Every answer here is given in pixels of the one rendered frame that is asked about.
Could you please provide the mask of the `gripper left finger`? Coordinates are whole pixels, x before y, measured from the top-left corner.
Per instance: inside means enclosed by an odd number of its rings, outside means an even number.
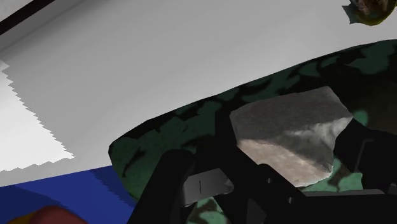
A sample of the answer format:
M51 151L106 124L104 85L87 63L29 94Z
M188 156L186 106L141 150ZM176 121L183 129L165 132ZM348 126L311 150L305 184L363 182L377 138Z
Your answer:
M255 163L236 146L229 114L219 111L215 135L196 153L166 151L127 224L187 224L192 205L214 197L231 224L261 224L253 197Z

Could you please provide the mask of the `green black patterned rounded object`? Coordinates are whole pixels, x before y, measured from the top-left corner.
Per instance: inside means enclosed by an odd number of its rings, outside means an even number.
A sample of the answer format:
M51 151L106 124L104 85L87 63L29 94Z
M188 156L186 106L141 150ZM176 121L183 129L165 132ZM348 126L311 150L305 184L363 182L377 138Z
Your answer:
M325 86L352 113L352 120L397 135L397 39L391 39L324 55L149 119L109 145L113 169L138 203L166 151L196 153L215 135L217 112L226 111L230 116L254 101ZM301 210L309 197L382 193L365 190L362 174L349 171L335 155L331 176L305 187L293 186L268 164L253 162L256 167L249 178L261 209L261 224L306 224ZM231 224L214 197L192 208L187 224Z

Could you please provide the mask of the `red rounded object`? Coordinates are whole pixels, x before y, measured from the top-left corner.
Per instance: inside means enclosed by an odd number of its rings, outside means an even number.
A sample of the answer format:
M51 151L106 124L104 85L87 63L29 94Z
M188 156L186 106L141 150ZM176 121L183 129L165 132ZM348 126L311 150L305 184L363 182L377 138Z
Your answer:
M6 224L88 224L88 222L63 207L45 206L7 221Z

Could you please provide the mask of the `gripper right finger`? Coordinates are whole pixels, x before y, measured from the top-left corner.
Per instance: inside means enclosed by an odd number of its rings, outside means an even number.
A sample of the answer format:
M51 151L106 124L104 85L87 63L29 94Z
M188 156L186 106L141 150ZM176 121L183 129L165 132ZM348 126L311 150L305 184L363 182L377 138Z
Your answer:
M306 224L397 224L397 135L356 120L337 137L334 155L362 174L365 190L381 194L315 196L301 210Z

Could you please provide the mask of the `grey rough stone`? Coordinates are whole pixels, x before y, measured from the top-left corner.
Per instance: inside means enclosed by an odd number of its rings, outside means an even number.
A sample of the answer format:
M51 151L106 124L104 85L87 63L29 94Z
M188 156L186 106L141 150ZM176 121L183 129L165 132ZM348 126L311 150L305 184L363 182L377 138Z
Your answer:
M295 187L331 176L336 139L352 119L327 86L254 101L230 113L239 149Z

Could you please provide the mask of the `dark brown olive lumpy object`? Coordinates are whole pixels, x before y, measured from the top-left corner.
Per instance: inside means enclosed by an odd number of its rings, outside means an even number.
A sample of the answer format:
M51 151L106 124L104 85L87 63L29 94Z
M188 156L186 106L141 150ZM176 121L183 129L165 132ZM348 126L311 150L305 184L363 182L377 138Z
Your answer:
M342 9L350 24L379 25L392 14L397 7L397 0L349 0Z

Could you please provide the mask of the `blue flat object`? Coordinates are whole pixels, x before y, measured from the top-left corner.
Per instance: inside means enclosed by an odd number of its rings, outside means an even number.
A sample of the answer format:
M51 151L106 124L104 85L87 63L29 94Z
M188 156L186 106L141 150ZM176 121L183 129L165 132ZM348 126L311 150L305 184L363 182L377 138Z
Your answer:
M0 187L0 224L60 206L88 224L127 224L136 200L111 166Z

